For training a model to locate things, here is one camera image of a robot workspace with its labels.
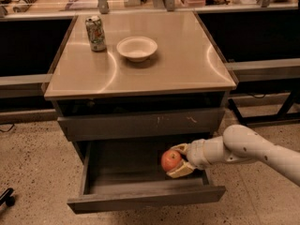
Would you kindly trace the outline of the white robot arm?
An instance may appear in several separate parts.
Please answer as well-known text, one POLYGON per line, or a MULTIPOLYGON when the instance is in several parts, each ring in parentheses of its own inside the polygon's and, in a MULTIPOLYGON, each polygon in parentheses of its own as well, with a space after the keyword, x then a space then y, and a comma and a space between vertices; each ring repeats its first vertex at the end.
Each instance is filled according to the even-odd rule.
POLYGON ((300 186, 300 153, 267 141, 254 130, 227 127, 222 136, 181 143, 163 153, 161 167, 171 178, 224 163, 260 161, 300 186))

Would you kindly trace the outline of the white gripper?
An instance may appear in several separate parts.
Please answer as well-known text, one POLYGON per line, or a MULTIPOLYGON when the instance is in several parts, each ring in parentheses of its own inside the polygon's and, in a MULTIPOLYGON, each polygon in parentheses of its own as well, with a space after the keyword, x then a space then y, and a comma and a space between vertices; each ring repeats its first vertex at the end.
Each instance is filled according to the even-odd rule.
POLYGON ((205 140, 200 139, 189 144, 180 143, 172 146, 171 149, 186 156, 187 161, 182 159, 175 168, 167 172, 167 175, 171 178, 179 178, 193 173, 195 169, 205 170, 210 163, 204 155, 204 144, 205 140))

